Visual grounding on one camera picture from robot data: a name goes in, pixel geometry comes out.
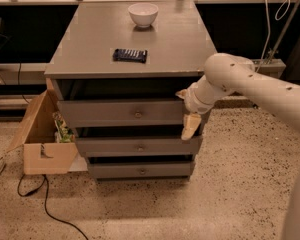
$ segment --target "cardboard box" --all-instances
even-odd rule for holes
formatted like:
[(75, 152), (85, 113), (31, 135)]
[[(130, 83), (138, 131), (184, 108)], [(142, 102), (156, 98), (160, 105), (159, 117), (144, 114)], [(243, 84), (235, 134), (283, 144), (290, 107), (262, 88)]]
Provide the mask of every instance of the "cardboard box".
[(76, 168), (72, 165), (79, 156), (75, 143), (54, 143), (56, 126), (52, 114), (56, 111), (48, 91), (27, 107), (8, 148), (11, 151), (23, 145), (25, 174), (64, 174)]

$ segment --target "speckled floor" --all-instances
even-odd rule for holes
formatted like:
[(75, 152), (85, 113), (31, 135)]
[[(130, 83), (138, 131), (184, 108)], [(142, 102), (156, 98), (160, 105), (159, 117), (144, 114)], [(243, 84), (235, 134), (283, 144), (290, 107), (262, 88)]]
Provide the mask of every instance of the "speckled floor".
[[(96, 183), (87, 172), (49, 175), (48, 210), (89, 239), (279, 239), (300, 168), (300, 136), (248, 102), (220, 102), (190, 181)], [(0, 123), (0, 239), (84, 239), (44, 211), (45, 188), (19, 197), (21, 149), (5, 153), (18, 123)], [(24, 193), (40, 184), (28, 176)]]

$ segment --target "cabinet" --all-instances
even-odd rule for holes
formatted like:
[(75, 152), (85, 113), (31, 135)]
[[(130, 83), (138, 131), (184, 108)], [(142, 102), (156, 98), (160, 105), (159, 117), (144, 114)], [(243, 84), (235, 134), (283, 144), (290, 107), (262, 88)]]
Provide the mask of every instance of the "cabinet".
[[(133, 24), (130, 4), (80, 4), (45, 75), (93, 178), (190, 177), (207, 118), (182, 141), (175, 93), (203, 75), (215, 48), (194, 3), (156, 2), (148, 29)], [(147, 62), (113, 62), (116, 48), (147, 49)]]

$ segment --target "gray tabletop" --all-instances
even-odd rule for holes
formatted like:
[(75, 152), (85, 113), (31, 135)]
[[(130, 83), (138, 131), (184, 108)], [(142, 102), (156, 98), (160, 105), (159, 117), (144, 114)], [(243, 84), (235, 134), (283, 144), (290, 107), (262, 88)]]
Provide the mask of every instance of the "gray tabletop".
[[(81, 3), (46, 76), (52, 79), (201, 75), (216, 52), (192, 1), (153, 2), (159, 13), (140, 29), (128, 13), (130, 2)], [(114, 62), (115, 49), (148, 50), (145, 64)]]

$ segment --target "bowl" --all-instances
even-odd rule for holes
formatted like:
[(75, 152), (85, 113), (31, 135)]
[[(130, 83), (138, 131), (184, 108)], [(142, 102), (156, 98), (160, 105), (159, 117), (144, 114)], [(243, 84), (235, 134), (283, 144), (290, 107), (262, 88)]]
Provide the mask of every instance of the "bowl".
[(147, 28), (154, 22), (159, 8), (151, 3), (137, 3), (128, 8), (132, 21), (140, 28)]

